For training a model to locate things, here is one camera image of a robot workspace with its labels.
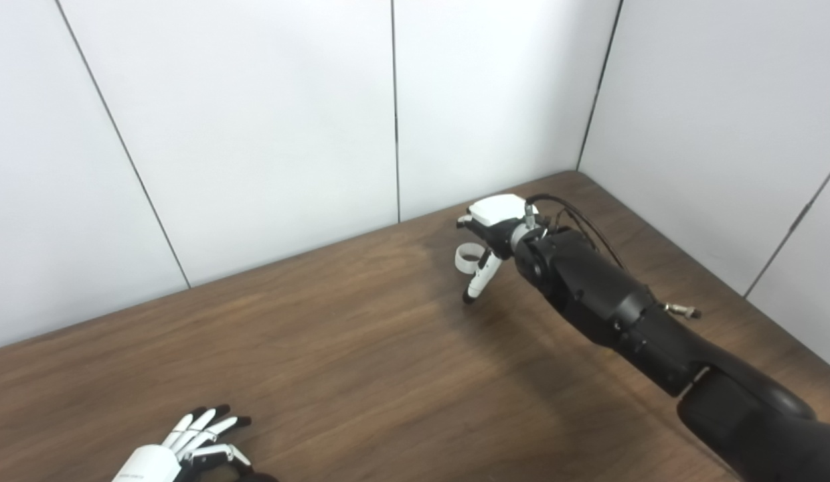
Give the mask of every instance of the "wooden table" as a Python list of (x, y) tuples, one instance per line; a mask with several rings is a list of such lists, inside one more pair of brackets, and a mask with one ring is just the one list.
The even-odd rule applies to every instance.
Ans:
[[(565, 196), (691, 326), (830, 421), (830, 367), (587, 177)], [(0, 482), (111, 480), (195, 406), (232, 404), (282, 482), (707, 481), (675, 401), (504, 266), (475, 305), (465, 205), (0, 348)], [(226, 480), (211, 474), (206, 480)]]

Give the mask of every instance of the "black robotic arm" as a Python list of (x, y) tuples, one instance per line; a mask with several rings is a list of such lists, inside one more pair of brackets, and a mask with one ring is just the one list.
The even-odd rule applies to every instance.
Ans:
[[(543, 197), (557, 199), (487, 198), (458, 226), (486, 241), (485, 259), (512, 256), (522, 277), (590, 341), (617, 351), (680, 397), (681, 421), (746, 482), (830, 482), (830, 424), (816, 421), (813, 409), (787, 388), (675, 320), (583, 232), (550, 228), (532, 207)], [(483, 281), (481, 270), (475, 273), (477, 293), (491, 275)], [(474, 301), (470, 293), (464, 293), (466, 302)]]

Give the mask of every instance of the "robotic finger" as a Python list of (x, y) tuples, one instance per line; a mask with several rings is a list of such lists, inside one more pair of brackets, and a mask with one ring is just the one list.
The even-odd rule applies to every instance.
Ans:
[[(531, 215), (537, 210), (530, 207)], [(457, 220), (457, 228), (466, 228), (487, 244), (462, 244), (457, 249), (456, 266), (461, 272), (473, 274), (463, 292), (463, 301), (470, 305), (492, 280), (501, 263), (513, 256), (513, 249), (523, 235), (540, 228), (526, 223), (525, 200), (518, 195), (501, 194), (482, 199), (468, 208), (468, 214)], [(479, 256), (477, 264), (467, 262), (466, 256)]]

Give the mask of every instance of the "black cable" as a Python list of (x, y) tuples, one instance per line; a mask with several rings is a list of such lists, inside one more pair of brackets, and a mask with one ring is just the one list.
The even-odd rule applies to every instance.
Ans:
[(575, 216), (575, 214), (573, 214), (573, 211), (566, 209), (565, 211), (567, 211), (567, 216), (575, 223), (576, 227), (578, 228), (578, 231), (581, 232), (585, 239), (587, 239), (587, 244), (590, 245), (590, 249), (593, 249), (594, 251), (599, 251), (599, 247), (596, 246), (596, 243), (593, 242), (593, 238), (590, 237), (587, 231), (584, 231), (584, 226), (578, 220), (578, 217)]
[(617, 254), (617, 251), (614, 250), (614, 248), (611, 246), (611, 243), (608, 243), (608, 239), (605, 238), (605, 235), (602, 234), (602, 231), (600, 231), (600, 229), (597, 228), (595, 224), (593, 224), (592, 220), (590, 220), (589, 217), (585, 216), (584, 213), (581, 212), (581, 210), (579, 210), (573, 204), (569, 204), (568, 201), (559, 198), (556, 195), (550, 194), (532, 195), (531, 197), (525, 199), (525, 204), (534, 204), (537, 201), (557, 202), (557, 204), (561, 204), (563, 205), (563, 207), (565, 207), (565, 209), (567, 210), (567, 214), (572, 213), (575, 214), (575, 216), (578, 216), (578, 219), (581, 219), (590, 228), (590, 231), (593, 231), (596, 234), (596, 237), (599, 238), (599, 241), (602, 243), (602, 245), (605, 246), (605, 250), (608, 251), (608, 253), (614, 259), (614, 262), (617, 264), (617, 266), (620, 266), (620, 268), (622, 268), (624, 271), (629, 271), (627, 269), (626, 264), (623, 262), (623, 259), (620, 259), (620, 255)]

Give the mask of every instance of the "black fingertip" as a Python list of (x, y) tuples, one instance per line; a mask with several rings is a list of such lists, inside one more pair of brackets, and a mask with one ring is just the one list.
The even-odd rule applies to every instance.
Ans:
[(214, 418), (222, 417), (222, 415), (225, 415), (230, 411), (231, 411), (231, 406), (226, 404), (226, 403), (224, 405), (216, 406), (216, 417), (214, 417)]
[(207, 411), (206, 406), (198, 406), (198, 408), (196, 408), (195, 410), (192, 410), (191, 412), (189, 412), (189, 415), (192, 415), (193, 420), (197, 420), (198, 417), (203, 415), (204, 412), (206, 412), (206, 411)]

